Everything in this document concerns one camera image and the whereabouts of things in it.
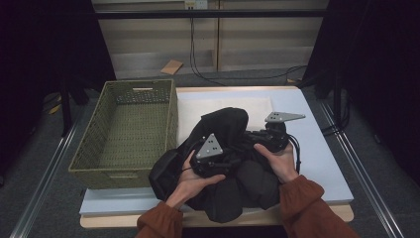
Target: cardboard piece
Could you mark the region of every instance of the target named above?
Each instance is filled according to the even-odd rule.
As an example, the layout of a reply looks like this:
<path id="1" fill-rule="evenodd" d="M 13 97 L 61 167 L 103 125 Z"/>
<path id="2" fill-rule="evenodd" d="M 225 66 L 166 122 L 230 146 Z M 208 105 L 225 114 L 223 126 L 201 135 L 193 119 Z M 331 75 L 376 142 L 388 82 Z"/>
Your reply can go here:
<path id="1" fill-rule="evenodd" d="M 182 67 L 182 65 L 182 62 L 171 59 L 170 62 L 160 72 L 174 75 Z"/>

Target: white table surface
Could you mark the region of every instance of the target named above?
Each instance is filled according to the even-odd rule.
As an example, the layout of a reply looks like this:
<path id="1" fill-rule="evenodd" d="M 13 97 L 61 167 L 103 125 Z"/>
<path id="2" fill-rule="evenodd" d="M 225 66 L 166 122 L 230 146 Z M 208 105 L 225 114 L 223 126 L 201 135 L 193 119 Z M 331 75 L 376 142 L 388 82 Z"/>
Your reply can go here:
<path id="1" fill-rule="evenodd" d="M 348 204 L 354 199 L 299 89 L 178 91 L 177 96 L 180 130 L 178 132 L 178 144 L 186 139 L 201 115 L 226 106 L 247 110 L 250 117 L 249 126 L 253 129 L 263 128 L 265 124 L 263 118 L 268 115 L 267 113 L 270 110 L 305 114 L 304 119 L 285 123 L 287 132 L 296 137 L 300 144 L 302 161 L 300 172 L 308 179 L 312 179 L 324 187 L 323 199 L 327 203 L 333 205 Z M 157 203 L 158 200 L 149 187 L 89 189 L 83 199 L 80 214 L 137 214 L 152 208 Z M 247 212 L 254 211 L 252 209 L 244 211 L 244 213 Z"/>

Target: person's left hand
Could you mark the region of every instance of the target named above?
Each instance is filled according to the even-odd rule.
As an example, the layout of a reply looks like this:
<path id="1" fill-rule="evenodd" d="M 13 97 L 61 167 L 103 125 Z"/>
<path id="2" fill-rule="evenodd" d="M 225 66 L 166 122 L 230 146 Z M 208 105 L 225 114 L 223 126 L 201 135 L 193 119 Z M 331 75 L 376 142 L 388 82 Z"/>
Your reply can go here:
<path id="1" fill-rule="evenodd" d="M 194 155 L 194 151 L 192 151 L 185 160 L 182 166 L 182 173 L 179 177 L 178 186 L 166 201 L 167 205 L 176 209 L 179 209 L 179 207 L 188 199 L 196 196 L 205 186 L 225 179 L 224 175 L 216 175 L 211 178 L 202 178 L 198 176 L 189 164 L 192 155 Z"/>

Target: metal bracket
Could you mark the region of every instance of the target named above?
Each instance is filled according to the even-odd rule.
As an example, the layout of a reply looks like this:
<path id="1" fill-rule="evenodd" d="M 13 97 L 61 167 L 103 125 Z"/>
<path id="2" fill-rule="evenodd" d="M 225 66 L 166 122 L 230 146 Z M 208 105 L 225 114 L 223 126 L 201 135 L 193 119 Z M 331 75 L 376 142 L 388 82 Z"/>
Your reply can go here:
<path id="1" fill-rule="evenodd" d="M 266 118 L 265 122 L 271 123 L 282 123 L 286 121 L 292 121 L 297 119 L 305 118 L 304 114 L 293 114 L 285 112 L 271 112 Z"/>
<path id="2" fill-rule="evenodd" d="M 219 145 L 214 134 L 210 134 L 207 140 L 204 142 L 204 145 L 201 147 L 200 151 L 197 153 L 197 159 L 204 159 L 208 157 L 222 155 L 223 150 Z"/>

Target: electrical outlet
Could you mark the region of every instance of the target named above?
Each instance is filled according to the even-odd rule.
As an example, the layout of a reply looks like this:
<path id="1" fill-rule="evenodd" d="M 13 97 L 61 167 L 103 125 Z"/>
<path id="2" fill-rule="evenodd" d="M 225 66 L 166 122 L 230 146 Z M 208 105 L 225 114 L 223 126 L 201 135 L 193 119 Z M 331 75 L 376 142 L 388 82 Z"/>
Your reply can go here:
<path id="1" fill-rule="evenodd" d="M 195 9 L 195 0 L 185 0 L 185 10 L 194 10 Z"/>
<path id="2" fill-rule="evenodd" d="M 208 9 L 207 0 L 195 0 L 195 9 L 207 10 Z"/>
<path id="3" fill-rule="evenodd" d="M 207 10 L 207 0 L 184 0 L 185 10 Z"/>

